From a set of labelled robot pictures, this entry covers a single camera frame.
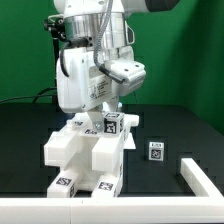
green wall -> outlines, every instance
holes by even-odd
[[[2,2],[0,98],[53,85],[52,43],[42,25],[55,13],[52,1]],[[128,19],[136,60],[147,71],[138,103],[186,106],[224,134],[223,12],[223,0],[181,0],[173,11]],[[135,97],[121,101],[135,103]]]

black tabletop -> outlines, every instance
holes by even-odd
[[[193,158],[224,193],[224,137],[180,106],[124,105],[140,116],[136,150],[124,153],[121,196],[188,196],[181,158]],[[59,172],[44,166],[43,146],[71,115],[51,104],[0,105],[0,197],[45,197]],[[149,161],[149,142],[163,142],[164,161]]]

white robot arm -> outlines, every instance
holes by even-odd
[[[134,61],[129,46],[134,33],[125,21],[125,13],[149,11],[149,2],[54,1],[63,14],[68,41],[57,65],[59,105],[64,112],[89,111],[142,85],[146,73],[144,65]]]

small cube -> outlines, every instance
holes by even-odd
[[[124,129],[124,113],[109,112],[104,115],[104,133],[119,135]]]
[[[164,160],[164,143],[163,142],[149,143],[149,160],[154,160],[154,161]]]

white cube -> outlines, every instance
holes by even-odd
[[[149,160],[163,161],[164,160],[164,143],[149,142]]]

